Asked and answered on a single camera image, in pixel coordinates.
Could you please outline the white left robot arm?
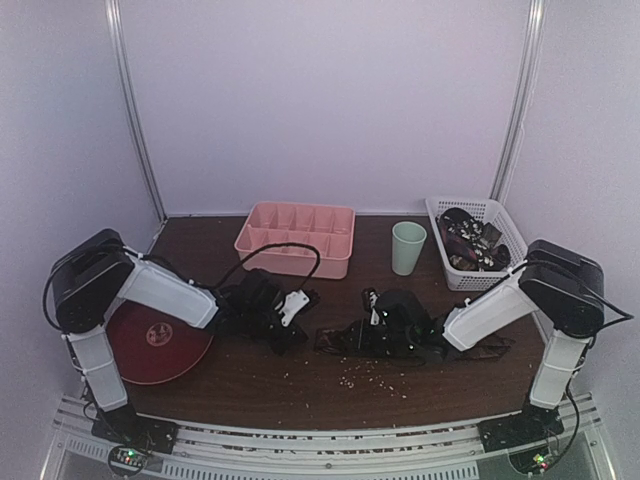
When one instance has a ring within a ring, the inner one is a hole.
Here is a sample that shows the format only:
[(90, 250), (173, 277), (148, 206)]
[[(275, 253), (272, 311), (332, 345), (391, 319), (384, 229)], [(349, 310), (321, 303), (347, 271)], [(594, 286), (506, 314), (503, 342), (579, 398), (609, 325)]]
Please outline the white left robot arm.
[(223, 336), (263, 341), (283, 354), (306, 341), (300, 316), (319, 301), (304, 284), (288, 291), (270, 272), (254, 268), (237, 284), (213, 285), (180, 274), (161, 256), (128, 247), (103, 229), (58, 259), (42, 291), (45, 320), (66, 342), (106, 429), (123, 444), (137, 442), (144, 424), (126, 390), (170, 381), (201, 358), (190, 344)]

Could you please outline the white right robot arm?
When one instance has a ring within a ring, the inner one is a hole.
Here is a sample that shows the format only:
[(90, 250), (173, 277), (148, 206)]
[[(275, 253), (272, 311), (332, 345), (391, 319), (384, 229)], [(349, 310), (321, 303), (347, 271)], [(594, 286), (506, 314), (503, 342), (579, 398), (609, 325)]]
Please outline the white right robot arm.
[(342, 342), (345, 355), (458, 360), (496, 332), (541, 312), (552, 323), (540, 366), (529, 390), (530, 405), (513, 419), (519, 440), (535, 440), (551, 424), (556, 408), (591, 340), (604, 325), (604, 271), (594, 260), (539, 239), (525, 260), (473, 300), (437, 319), (407, 290), (364, 297), (369, 316), (351, 324)]

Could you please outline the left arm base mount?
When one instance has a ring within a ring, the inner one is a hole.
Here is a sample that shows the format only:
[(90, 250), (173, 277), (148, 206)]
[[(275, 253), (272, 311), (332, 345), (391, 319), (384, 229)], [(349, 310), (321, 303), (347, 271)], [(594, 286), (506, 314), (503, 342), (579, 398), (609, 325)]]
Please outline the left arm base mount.
[(109, 469), (121, 478), (131, 478), (149, 467), (156, 454), (173, 452), (178, 424), (139, 415), (132, 404), (127, 403), (112, 411), (104, 411), (95, 400), (88, 402), (83, 413), (93, 407), (91, 434), (113, 443), (107, 453)]

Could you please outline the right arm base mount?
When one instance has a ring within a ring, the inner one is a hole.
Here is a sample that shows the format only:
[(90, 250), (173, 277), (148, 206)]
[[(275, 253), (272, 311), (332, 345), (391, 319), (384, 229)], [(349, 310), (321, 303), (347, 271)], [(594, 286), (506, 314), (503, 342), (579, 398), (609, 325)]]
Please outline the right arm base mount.
[(548, 445), (565, 429), (558, 408), (546, 410), (525, 406), (519, 413), (481, 421), (479, 436), (485, 453), (509, 450), (514, 470), (525, 475), (541, 475), (551, 464)]

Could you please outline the dark floral patterned tie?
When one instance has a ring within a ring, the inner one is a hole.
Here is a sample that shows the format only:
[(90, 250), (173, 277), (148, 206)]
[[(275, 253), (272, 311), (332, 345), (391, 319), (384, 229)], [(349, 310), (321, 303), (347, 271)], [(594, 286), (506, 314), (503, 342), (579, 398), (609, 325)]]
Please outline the dark floral patterned tie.
[(411, 327), (393, 330), (354, 322), (344, 330), (319, 329), (314, 350), (340, 357), (419, 360), (428, 364), (453, 361), (494, 361), (509, 353), (515, 341), (497, 334), (460, 351), (435, 332), (419, 335)]

